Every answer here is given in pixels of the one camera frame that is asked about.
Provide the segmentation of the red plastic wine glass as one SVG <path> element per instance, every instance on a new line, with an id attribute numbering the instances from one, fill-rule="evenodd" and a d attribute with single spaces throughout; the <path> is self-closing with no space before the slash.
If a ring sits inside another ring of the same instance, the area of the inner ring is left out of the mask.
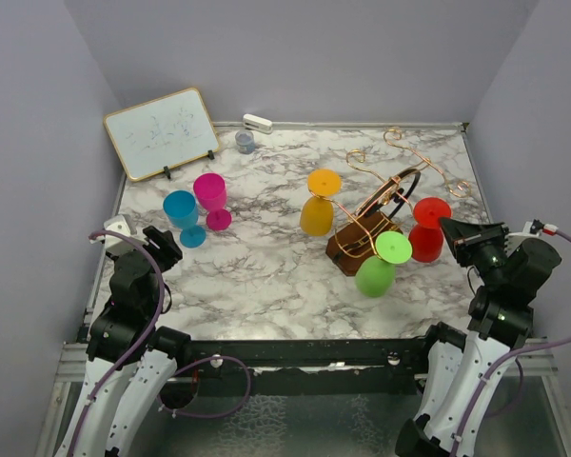
<path id="1" fill-rule="evenodd" d="M 432 263 L 442 253 L 443 233 L 440 220 L 443 217 L 451 217 L 451 207 L 441 198 L 426 197 L 415 205 L 412 215 L 416 222 L 408 235 L 412 258 L 421 263 Z"/>

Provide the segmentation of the blue plastic wine glass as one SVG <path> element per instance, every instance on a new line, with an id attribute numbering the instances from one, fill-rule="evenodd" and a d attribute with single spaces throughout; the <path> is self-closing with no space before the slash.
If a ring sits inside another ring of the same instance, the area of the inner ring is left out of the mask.
<path id="1" fill-rule="evenodd" d="M 206 240 L 206 231 L 198 225 L 199 212 L 195 196 L 185 190 L 170 193 L 163 202 L 170 223 L 180 230 L 180 243 L 185 248 L 198 248 Z"/>

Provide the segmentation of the magenta plastic wine glass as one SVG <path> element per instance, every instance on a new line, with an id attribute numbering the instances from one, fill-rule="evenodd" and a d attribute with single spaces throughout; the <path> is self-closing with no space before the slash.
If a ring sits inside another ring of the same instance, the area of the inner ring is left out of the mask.
<path id="1" fill-rule="evenodd" d="M 199 204 L 206 210 L 207 227 L 213 231 L 226 230 L 232 216 L 226 209 L 227 192 L 224 178 L 217 173 L 204 173 L 193 184 Z"/>

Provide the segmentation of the yellow plastic wine glass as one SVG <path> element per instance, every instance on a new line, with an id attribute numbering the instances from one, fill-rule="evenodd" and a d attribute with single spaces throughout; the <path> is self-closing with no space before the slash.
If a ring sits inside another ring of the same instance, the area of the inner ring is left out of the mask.
<path id="1" fill-rule="evenodd" d="M 311 197 L 303 206 L 300 227 L 310 236 L 325 236 L 332 229 L 334 209 L 330 198 L 341 188 L 339 175 L 330 169 L 316 169 L 307 178 Z"/>

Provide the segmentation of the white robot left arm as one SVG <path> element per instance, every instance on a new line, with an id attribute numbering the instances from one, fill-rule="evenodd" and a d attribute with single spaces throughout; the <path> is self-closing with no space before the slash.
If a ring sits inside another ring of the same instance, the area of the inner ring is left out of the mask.
<path id="1" fill-rule="evenodd" d="M 154 226 L 143 240 L 115 228 L 97 230 L 113 262 L 110 295 L 92 323 L 82 389 L 59 456 L 126 456 L 169 377 L 190 367 L 189 335 L 159 327 L 169 309 L 163 274 L 183 254 L 173 234 Z"/>

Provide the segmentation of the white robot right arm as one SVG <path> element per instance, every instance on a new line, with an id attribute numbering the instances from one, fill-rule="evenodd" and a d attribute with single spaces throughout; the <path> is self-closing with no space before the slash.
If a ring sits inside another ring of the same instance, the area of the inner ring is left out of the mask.
<path id="1" fill-rule="evenodd" d="M 533 220 L 520 232 L 504 223 L 443 217 L 440 227 L 456 262 L 480 276 L 466 333 L 439 323 L 418 349 L 428 371 L 421 406 L 401 429 L 399 456 L 471 456 L 502 377 L 533 329 L 531 302 L 561 263 Z"/>

